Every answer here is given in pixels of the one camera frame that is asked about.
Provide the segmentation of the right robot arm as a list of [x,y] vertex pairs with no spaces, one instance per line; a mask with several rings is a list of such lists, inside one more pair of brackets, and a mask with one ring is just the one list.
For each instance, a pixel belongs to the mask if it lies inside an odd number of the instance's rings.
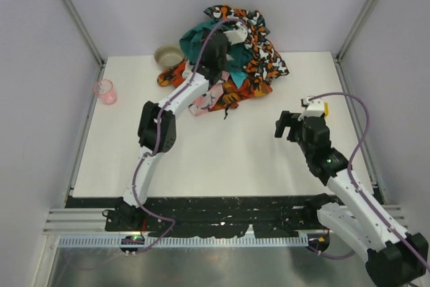
[[365,264],[376,286],[402,286],[425,275],[429,244],[411,234],[353,178],[348,160],[332,146],[325,115],[302,116],[283,111],[275,123],[276,138],[300,147],[309,171],[340,199],[319,194],[305,202],[306,214],[336,233]]

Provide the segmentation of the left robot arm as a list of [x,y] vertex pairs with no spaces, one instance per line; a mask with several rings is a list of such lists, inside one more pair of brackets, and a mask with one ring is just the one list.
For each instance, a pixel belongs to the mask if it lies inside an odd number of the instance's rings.
[[212,30],[206,36],[191,74],[165,99],[148,101],[138,125],[141,157],[131,184],[107,216],[107,224],[140,231],[148,215],[175,225],[175,220],[154,214],[144,207],[148,189],[161,157],[173,148],[177,138],[176,119],[197,98],[207,93],[221,78],[227,64],[230,42],[224,32]]

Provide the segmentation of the dark teal cloth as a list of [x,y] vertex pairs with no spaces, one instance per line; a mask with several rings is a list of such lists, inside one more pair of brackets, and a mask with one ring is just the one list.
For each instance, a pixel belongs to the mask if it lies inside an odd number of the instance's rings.
[[[195,65],[206,35],[216,24],[215,19],[202,22],[187,31],[179,40],[180,48],[191,65]],[[253,58],[253,54],[245,48],[243,42],[231,45],[227,54],[226,71],[230,73],[234,84],[240,88],[247,78],[244,66]]]

